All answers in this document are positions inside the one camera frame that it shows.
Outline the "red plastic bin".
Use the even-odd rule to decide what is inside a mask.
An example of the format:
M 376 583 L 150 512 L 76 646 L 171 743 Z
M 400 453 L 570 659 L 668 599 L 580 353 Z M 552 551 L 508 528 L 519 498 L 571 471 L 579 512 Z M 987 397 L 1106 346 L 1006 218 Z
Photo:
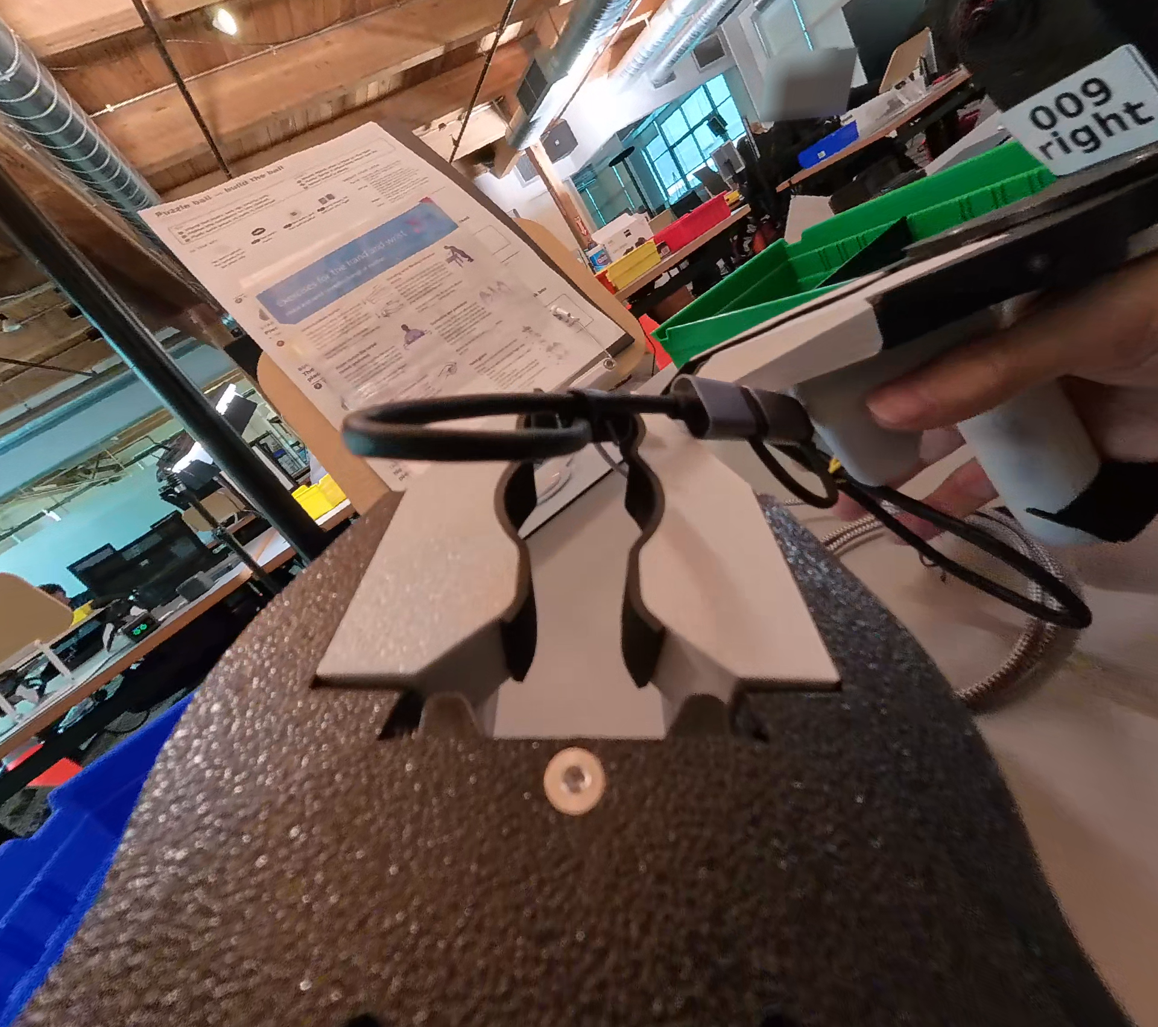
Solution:
M 731 214 L 727 195 L 714 195 L 706 203 L 695 207 L 695 210 L 689 210 L 675 219 L 673 223 L 655 232 L 654 242 L 659 248 L 667 248 L 668 254 L 676 254 L 694 243 L 696 239 L 702 239 L 719 223 L 727 223 Z

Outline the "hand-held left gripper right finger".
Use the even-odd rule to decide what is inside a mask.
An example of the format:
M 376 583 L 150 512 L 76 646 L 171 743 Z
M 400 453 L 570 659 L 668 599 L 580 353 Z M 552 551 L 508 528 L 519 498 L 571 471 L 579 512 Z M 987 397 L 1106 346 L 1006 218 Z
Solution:
M 837 690 L 840 672 L 758 494 L 681 424 L 645 415 L 623 449 L 628 558 L 621 651 L 666 707 L 748 690 Z

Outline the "green plastic bin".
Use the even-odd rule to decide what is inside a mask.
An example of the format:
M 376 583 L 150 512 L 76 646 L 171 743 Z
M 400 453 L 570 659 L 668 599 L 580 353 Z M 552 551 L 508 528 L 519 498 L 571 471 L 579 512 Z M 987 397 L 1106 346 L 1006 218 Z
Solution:
M 1055 175 L 1007 141 L 774 242 L 658 327 L 655 338 L 677 367 L 753 327 L 831 293 L 819 284 L 872 239 L 907 218 L 914 242 L 1004 210 L 1050 186 Z

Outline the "yellow plastic bin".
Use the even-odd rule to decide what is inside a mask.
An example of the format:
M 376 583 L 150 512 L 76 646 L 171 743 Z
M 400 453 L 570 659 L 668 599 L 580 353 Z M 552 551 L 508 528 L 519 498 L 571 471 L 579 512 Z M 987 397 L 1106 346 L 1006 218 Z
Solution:
M 317 523 L 350 506 L 345 492 L 329 472 L 323 474 L 318 481 L 296 486 L 291 496 Z
M 609 286 L 609 289 L 620 292 L 653 267 L 658 267 L 660 263 L 661 254 L 655 240 L 648 239 L 648 241 L 628 249 L 622 256 L 609 263 L 608 267 L 604 267 L 600 273 L 600 278 Z

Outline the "grey USB hub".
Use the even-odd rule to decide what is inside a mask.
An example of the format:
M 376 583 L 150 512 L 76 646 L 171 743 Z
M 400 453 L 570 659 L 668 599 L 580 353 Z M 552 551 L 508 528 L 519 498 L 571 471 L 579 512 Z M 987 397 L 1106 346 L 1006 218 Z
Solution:
M 572 388 L 393 399 L 347 415 L 340 439 L 365 459 L 428 463 L 525 463 L 601 443 L 616 443 L 625 457 L 644 416 L 681 424 L 697 440 L 745 442 L 802 504 L 830 509 L 837 501 L 798 399 L 695 375 L 677 376 L 661 395 Z

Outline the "black stand pole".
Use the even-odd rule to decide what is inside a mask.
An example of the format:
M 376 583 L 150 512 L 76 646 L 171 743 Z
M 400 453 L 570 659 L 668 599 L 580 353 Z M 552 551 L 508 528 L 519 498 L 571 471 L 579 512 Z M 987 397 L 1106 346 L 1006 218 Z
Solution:
M 327 531 L 290 496 L 223 415 L 181 369 L 151 330 L 113 292 L 83 254 L 23 191 L 1 175 L 3 239 L 41 267 L 116 353 L 148 386 L 210 455 L 247 503 L 305 562 L 327 550 Z

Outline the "blue plastic bin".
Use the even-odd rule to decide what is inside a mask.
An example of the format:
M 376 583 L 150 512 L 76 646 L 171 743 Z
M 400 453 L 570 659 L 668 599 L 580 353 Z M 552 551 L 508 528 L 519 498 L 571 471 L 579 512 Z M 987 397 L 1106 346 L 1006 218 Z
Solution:
M 798 163 L 802 169 L 812 169 L 842 151 L 846 151 L 859 139 L 859 129 L 855 119 L 842 124 L 818 141 L 809 144 L 798 154 Z
M 37 832 L 3 844 L 3 1026 L 23 1012 L 96 901 L 144 785 L 190 700 L 185 696 L 53 788 Z

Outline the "white printed box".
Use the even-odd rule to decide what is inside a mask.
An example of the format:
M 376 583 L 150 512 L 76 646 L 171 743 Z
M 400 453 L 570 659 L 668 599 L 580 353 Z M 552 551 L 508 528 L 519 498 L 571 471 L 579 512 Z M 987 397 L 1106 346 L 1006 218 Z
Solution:
M 646 214 L 622 214 L 592 233 L 593 249 L 587 256 L 589 266 L 599 274 L 652 239 L 652 227 Z

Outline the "wooden document stand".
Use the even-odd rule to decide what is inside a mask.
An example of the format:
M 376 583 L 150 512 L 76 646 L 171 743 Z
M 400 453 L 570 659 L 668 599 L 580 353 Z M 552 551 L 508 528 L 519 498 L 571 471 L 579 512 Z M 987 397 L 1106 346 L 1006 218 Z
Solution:
M 141 218 L 335 428 L 394 399 L 611 383 L 639 344 L 549 233 L 376 122 Z

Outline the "black bin divider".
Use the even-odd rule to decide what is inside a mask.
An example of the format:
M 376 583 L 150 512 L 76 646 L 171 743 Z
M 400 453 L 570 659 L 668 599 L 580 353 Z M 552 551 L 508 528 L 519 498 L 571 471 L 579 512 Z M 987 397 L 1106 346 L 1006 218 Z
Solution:
M 819 286 L 829 289 L 893 267 L 906 261 L 906 248 L 913 242 L 910 223 L 907 218 L 901 218 L 831 272 Z

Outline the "person's right hand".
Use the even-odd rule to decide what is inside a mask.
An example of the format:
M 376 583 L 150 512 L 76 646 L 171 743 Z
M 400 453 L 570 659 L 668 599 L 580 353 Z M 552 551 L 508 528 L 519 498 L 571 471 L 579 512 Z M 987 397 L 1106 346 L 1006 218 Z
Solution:
M 1156 519 L 1157 264 L 1134 259 L 1077 293 L 1040 296 L 1016 320 L 875 389 L 875 424 L 919 433 L 917 462 L 885 482 L 901 487 L 963 445 L 959 425 L 1023 391 L 1058 382 L 1131 499 L 1126 541 Z

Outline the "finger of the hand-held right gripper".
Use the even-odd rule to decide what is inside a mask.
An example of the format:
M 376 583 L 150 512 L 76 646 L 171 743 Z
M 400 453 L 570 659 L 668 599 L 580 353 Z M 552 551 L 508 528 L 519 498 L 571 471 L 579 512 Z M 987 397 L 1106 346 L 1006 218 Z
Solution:
M 721 383 L 787 393 L 884 349 L 866 291 L 837 293 L 787 311 L 711 350 L 680 371 Z

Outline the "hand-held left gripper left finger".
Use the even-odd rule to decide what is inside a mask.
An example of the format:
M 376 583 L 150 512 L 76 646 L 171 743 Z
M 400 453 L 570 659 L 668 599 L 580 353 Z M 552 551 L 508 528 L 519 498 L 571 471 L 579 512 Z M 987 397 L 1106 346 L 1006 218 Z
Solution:
M 494 716 L 536 651 L 534 465 L 437 462 L 410 482 L 321 658 L 320 685 L 439 695 Z

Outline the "grey desk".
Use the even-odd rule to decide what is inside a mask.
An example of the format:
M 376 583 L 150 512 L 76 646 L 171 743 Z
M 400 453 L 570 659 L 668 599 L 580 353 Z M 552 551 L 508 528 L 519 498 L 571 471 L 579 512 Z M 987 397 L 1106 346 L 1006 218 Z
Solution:
M 527 683 L 499 710 L 503 725 L 522 735 L 659 738 L 661 700 L 632 684 L 610 634 L 633 537 L 624 479 L 589 449 L 540 476 L 550 498 L 529 544 L 536 588 L 558 597 L 542 617 L 580 631 L 577 641 L 541 643 Z M 954 684 L 990 672 L 1020 630 L 1016 612 L 887 537 L 862 537 L 837 556 Z M 1156 1024 L 1155 557 L 1155 531 L 1120 551 L 1063 553 L 1093 580 L 1094 628 L 1035 694 L 979 717 L 1077 936 L 1139 1025 Z

